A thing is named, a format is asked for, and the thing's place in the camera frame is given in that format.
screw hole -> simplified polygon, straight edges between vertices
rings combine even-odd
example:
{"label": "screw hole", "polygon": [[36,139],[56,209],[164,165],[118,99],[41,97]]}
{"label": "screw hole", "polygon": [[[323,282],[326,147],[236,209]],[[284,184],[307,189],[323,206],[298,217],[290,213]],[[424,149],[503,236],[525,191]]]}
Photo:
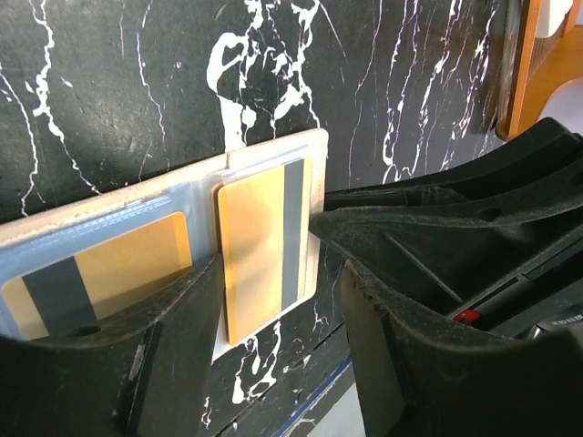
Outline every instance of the screw hole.
{"label": "screw hole", "polygon": [[67,337],[86,337],[101,332],[101,328],[95,325],[82,326],[71,332]]}
{"label": "screw hole", "polygon": [[573,187],[578,187],[579,185],[583,184],[583,171],[581,171],[581,172],[577,173],[575,176],[573,176],[573,178],[571,178],[569,183]]}
{"label": "screw hole", "polygon": [[502,215],[500,208],[488,208],[477,213],[477,217],[483,221],[494,221]]}

red part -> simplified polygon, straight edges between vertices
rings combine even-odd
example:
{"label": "red part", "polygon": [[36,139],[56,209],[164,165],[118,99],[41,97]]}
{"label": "red part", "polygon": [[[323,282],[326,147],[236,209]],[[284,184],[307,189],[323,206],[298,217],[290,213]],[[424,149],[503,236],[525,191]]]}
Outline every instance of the red part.
{"label": "red part", "polygon": [[454,317],[454,321],[459,321],[460,323],[469,324],[473,321],[478,320],[482,317],[482,314],[477,312],[476,310],[465,310],[460,312],[458,315]]}

card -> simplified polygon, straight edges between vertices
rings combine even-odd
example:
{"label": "card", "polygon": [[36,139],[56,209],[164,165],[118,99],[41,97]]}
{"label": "card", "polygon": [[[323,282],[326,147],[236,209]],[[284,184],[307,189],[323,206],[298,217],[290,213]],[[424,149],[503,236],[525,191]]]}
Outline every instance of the card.
{"label": "card", "polygon": [[177,212],[9,280],[2,297],[27,340],[67,335],[160,290],[192,266]]}
{"label": "card", "polygon": [[230,344],[303,298],[311,183],[307,157],[220,188]]}

metal strip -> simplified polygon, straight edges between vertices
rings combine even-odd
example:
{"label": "metal strip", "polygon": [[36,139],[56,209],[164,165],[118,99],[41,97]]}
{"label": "metal strip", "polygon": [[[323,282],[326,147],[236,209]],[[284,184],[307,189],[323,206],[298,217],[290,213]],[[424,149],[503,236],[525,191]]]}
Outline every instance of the metal strip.
{"label": "metal strip", "polygon": [[49,335],[63,336],[96,321],[75,258],[69,257],[23,277]]}
{"label": "metal strip", "polygon": [[304,159],[294,161],[283,169],[282,310],[288,308],[298,299],[304,162]]}

white surface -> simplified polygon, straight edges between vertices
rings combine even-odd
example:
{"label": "white surface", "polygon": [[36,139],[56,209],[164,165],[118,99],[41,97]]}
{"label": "white surface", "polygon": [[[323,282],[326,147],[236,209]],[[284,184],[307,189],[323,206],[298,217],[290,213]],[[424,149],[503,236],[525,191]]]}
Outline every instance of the white surface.
{"label": "white surface", "polygon": [[538,14],[537,38],[555,34],[572,5],[573,0],[543,0]]}
{"label": "white surface", "polygon": [[552,96],[540,114],[544,117],[553,117],[571,132],[583,134],[583,79]]}
{"label": "white surface", "polygon": [[356,385],[337,401],[308,437],[365,437]]}

